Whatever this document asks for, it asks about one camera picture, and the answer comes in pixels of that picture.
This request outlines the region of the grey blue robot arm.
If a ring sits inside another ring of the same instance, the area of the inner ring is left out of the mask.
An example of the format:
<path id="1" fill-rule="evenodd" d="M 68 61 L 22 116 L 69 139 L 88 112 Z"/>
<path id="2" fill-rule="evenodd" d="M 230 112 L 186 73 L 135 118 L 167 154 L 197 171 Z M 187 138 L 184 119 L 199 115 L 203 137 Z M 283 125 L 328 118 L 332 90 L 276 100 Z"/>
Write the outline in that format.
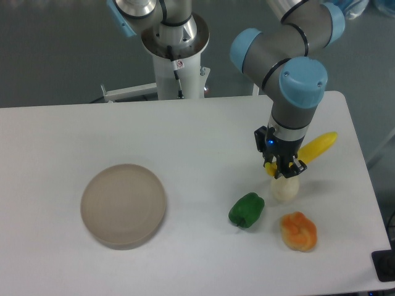
<path id="1" fill-rule="evenodd" d="M 191 1 L 108 1 L 125 35 L 140 35 L 154 62 L 159 99 L 204 97 L 201 54 L 206 22 Z M 345 27 L 341 9 L 318 1 L 270 1 L 281 22 L 274 34 L 255 28 L 232 42 L 233 65 L 273 102 L 270 118 L 254 133 L 267 173 L 292 178 L 306 170 L 301 144 L 323 98 L 328 75 L 309 54 L 336 41 Z"/>

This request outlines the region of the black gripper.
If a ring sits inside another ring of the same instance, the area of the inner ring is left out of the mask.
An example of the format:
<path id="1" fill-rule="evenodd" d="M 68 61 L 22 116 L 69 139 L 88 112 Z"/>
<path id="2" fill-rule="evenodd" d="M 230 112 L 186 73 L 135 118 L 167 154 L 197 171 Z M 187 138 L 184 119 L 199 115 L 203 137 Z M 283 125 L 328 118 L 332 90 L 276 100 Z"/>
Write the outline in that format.
<path id="1" fill-rule="evenodd" d="M 298 176 L 307 165 L 297 158 L 306 128 L 289 129 L 281 125 L 261 126 L 254 131 L 257 150 L 262 153 L 264 167 L 276 168 L 275 179 Z"/>

